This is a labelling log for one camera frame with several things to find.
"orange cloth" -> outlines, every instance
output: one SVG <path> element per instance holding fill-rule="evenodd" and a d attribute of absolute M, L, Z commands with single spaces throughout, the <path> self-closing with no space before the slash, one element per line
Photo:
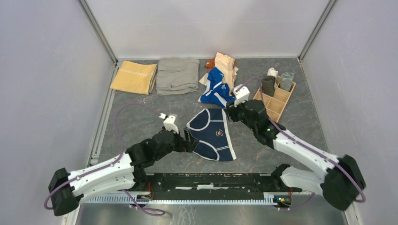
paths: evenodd
<path fill-rule="evenodd" d="M 155 85 L 156 66 L 123 61 L 110 88 L 149 95 Z"/>

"folded gray cloth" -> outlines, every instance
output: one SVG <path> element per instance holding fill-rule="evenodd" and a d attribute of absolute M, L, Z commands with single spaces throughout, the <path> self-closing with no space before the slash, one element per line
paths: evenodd
<path fill-rule="evenodd" d="M 199 89 L 199 60 L 162 58 L 158 63 L 158 95 L 181 95 Z"/>
<path fill-rule="evenodd" d="M 264 79 L 261 80 L 261 84 L 262 93 L 273 97 L 275 94 L 275 77 L 266 76 Z"/>

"logo on underwear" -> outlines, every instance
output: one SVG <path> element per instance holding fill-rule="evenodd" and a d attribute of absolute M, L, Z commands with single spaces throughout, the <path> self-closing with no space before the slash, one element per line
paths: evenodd
<path fill-rule="evenodd" d="M 219 137 L 219 136 L 224 136 L 224 132 L 223 132 L 222 130 L 217 130 L 217 131 L 215 132 L 215 135 L 216 135 L 217 137 Z"/>

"clothing pile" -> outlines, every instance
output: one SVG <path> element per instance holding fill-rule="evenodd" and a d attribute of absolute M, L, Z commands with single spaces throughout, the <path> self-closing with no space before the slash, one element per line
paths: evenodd
<path fill-rule="evenodd" d="M 199 60 L 162 58 L 158 63 L 158 95 L 181 95 L 199 89 Z"/>
<path fill-rule="evenodd" d="M 213 103 L 223 108 L 227 102 L 234 101 L 231 92 L 235 87 L 238 68 L 234 58 L 217 53 L 216 57 L 209 60 L 205 67 L 207 73 L 199 80 L 206 86 L 206 91 L 198 99 L 199 102 Z"/>
<path fill-rule="evenodd" d="M 124 61 L 117 71 L 110 88 L 131 93 L 149 95 L 155 84 L 156 64 L 141 65 Z"/>

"wooden compartment box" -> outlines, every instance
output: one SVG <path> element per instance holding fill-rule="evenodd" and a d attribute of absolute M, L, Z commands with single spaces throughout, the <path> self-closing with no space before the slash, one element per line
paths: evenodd
<path fill-rule="evenodd" d="M 281 82 L 281 77 L 278 76 L 276 78 L 276 86 L 277 87 L 275 88 L 275 93 L 274 93 L 273 97 L 263 94 L 264 106 L 267 110 L 267 114 L 275 122 L 278 122 L 279 119 L 281 118 L 281 115 L 282 115 L 283 111 L 285 110 L 286 104 L 290 99 L 291 93 L 293 92 L 294 87 L 296 86 L 296 83 L 293 82 L 291 84 L 290 92 L 287 92 L 287 91 L 279 88 L 280 82 Z M 258 89 L 256 94 L 254 95 L 253 99 L 261 101 L 260 94 L 261 94 L 260 89 Z"/>

